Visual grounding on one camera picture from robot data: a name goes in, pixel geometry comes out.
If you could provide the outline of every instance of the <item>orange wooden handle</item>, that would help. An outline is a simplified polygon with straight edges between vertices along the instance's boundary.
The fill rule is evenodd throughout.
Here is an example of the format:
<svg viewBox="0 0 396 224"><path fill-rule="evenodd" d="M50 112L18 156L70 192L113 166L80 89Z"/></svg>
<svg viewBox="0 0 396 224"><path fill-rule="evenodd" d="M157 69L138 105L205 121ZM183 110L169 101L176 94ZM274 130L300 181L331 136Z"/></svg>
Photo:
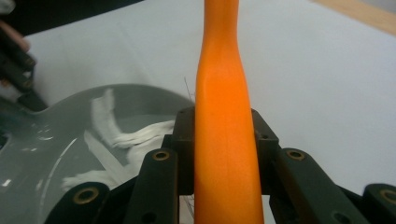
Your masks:
<svg viewBox="0 0 396 224"><path fill-rule="evenodd" d="M238 0L205 0L195 109L197 224L263 223L248 87L236 38Z"/></svg>

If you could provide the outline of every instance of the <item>brass screw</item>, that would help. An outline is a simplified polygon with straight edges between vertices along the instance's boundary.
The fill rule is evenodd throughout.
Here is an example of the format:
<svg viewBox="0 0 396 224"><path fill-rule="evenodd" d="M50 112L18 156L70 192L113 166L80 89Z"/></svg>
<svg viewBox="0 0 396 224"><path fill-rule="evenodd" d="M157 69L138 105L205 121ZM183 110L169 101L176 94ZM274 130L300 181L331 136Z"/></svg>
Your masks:
<svg viewBox="0 0 396 224"><path fill-rule="evenodd" d="M23 86L24 86L25 88L31 88L31 87L33 86L33 82L32 82L31 80L25 81L25 82L23 83Z"/></svg>
<svg viewBox="0 0 396 224"><path fill-rule="evenodd" d="M305 154L302 153L302 152L299 152L299 151L297 151L297 150L292 150L292 149L287 150L287 151L286 151L286 154L287 154L290 158L294 159L295 161L302 161L303 159L305 159Z"/></svg>
<svg viewBox="0 0 396 224"><path fill-rule="evenodd" d="M379 191L382 198L384 198L389 203L396 204L396 191L390 189L381 189Z"/></svg>
<svg viewBox="0 0 396 224"><path fill-rule="evenodd" d="M158 151L152 155L152 159L155 161L165 161L170 157L169 152L167 151Z"/></svg>
<svg viewBox="0 0 396 224"><path fill-rule="evenodd" d="M27 64L31 65L31 66L35 65L35 60L30 59L30 58L27 59L25 62L26 62Z"/></svg>
<svg viewBox="0 0 396 224"><path fill-rule="evenodd" d="M89 187L79 190L73 197L76 204L85 204L92 202L99 195L99 190L95 187Z"/></svg>

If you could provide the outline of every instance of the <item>gray plastic bowl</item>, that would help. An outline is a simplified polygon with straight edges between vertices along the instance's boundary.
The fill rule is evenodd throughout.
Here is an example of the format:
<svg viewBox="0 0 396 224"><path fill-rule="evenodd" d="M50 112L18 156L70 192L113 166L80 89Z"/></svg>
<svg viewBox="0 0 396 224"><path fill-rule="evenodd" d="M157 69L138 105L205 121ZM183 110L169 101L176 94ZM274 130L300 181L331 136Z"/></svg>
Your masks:
<svg viewBox="0 0 396 224"><path fill-rule="evenodd" d="M39 113L0 99L0 130L8 137L0 150L0 223L43 223L64 195L64 177L103 170L83 134L92 131L91 99L106 89L113 90L116 122L125 133L174 119L192 106L170 91L132 84L83 91ZM111 152L126 162L125 149Z"/></svg>

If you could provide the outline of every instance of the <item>white table surface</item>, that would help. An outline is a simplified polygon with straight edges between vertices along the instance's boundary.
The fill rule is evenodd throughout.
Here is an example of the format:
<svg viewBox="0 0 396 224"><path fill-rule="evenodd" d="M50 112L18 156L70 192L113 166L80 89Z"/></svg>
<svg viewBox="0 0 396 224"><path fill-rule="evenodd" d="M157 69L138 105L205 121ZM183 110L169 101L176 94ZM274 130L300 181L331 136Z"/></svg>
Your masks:
<svg viewBox="0 0 396 224"><path fill-rule="evenodd" d="M203 6L146 0L28 36L37 91L50 105L115 83L193 99ZM241 0L238 35L252 107L282 147L359 194L396 185L395 36L306 0Z"/></svg>

